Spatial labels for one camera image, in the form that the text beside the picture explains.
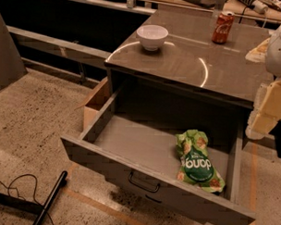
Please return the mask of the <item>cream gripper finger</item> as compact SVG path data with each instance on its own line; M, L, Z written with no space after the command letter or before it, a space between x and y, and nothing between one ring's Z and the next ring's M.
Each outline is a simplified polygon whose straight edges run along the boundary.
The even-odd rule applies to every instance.
M270 39L265 39L258 46L254 47L249 51L245 58L253 63L264 63L265 62L265 53L268 49Z
M253 101L253 110L245 133L248 139L260 140L281 120L281 78L262 83Z

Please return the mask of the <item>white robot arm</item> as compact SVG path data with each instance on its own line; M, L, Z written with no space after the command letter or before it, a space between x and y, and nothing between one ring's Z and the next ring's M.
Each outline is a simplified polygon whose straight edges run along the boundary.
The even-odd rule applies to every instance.
M259 140L281 120L281 25L251 49L246 58L254 63L264 62L266 71L275 76L272 83L260 85L245 130L249 139Z

